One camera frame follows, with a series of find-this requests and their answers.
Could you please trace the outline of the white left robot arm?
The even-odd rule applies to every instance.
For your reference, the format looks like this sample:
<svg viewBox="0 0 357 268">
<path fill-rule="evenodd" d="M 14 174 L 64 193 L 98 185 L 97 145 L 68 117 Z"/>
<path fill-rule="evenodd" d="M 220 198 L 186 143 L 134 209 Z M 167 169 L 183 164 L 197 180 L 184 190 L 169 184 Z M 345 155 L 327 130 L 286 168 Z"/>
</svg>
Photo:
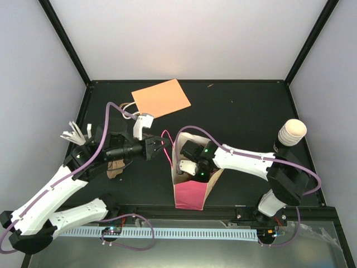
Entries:
<svg viewBox="0 0 357 268">
<path fill-rule="evenodd" d="M 107 174 L 114 178 L 135 157 L 150 160 L 170 144 L 169 139 L 140 133 L 139 128 L 149 127 L 146 123 L 135 123 L 134 134 L 131 135 L 127 132 L 126 121 L 115 118 L 108 128 L 103 148 L 99 150 L 103 125 L 98 126 L 95 135 L 91 134 L 91 125 L 87 125 L 86 134 L 75 122 L 69 125 L 72 132 L 65 131 L 61 137 L 77 147 L 33 198 L 14 211 L 1 213 L 1 225 L 11 232 L 9 242 L 15 251 L 32 255 L 72 228 L 101 220 L 115 222 L 120 210 L 109 193 L 71 209 L 60 211 L 59 208 L 98 175 Z M 97 150 L 96 158 L 87 165 Z"/>
</svg>

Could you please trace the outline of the cream cakes paper bag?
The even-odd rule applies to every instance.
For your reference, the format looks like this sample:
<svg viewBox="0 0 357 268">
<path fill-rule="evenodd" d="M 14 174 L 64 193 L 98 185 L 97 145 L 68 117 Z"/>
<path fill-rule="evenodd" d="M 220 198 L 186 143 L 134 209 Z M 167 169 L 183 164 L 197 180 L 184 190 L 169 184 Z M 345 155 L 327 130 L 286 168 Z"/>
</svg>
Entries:
<svg viewBox="0 0 357 268">
<path fill-rule="evenodd" d="M 171 168 L 175 208 L 203 210 L 205 201 L 223 173 L 223 169 L 214 170 L 209 176 L 209 181 L 203 183 L 192 180 L 192 176 L 189 174 L 178 173 L 177 165 L 181 160 L 186 160 L 185 157 L 176 156 L 175 151 L 173 151 L 172 156 L 167 158 Z"/>
</svg>

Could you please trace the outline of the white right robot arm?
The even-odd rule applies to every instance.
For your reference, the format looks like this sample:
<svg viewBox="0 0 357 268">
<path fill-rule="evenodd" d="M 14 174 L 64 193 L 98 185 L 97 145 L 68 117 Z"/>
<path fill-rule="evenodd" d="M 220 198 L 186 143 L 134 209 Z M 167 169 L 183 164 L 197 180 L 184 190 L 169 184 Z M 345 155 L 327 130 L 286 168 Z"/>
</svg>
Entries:
<svg viewBox="0 0 357 268">
<path fill-rule="evenodd" d="M 298 207 L 310 178 L 298 167 L 300 162 L 294 154 L 286 149 L 261 153 L 218 146 L 213 141 L 204 146 L 187 140 L 180 156 L 183 159 L 178 162 L 178 170 L 198 182 L 207 182 L 220 169 L 240 171 L 267 181 L 270 190 L 262 195 L 252 212 L 253 220 L 260 225 L 268 224 L 286 206 Z"/>
</svg>

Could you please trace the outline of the brown pulp cup carriers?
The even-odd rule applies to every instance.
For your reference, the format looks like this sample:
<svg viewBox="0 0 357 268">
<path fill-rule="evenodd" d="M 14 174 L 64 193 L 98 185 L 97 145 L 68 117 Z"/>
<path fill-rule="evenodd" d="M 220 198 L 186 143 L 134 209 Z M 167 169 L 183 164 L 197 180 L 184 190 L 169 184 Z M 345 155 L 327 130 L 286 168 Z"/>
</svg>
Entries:
<svg viewBox="0 0 357 268">
<path fill-rule="evenodd" d="M 125 163 L 123 160 L 116 160 L 108 163 L 107 177 L 109 179 L 114 179 L 117 175 L 123 172 Z"/>
</svg>

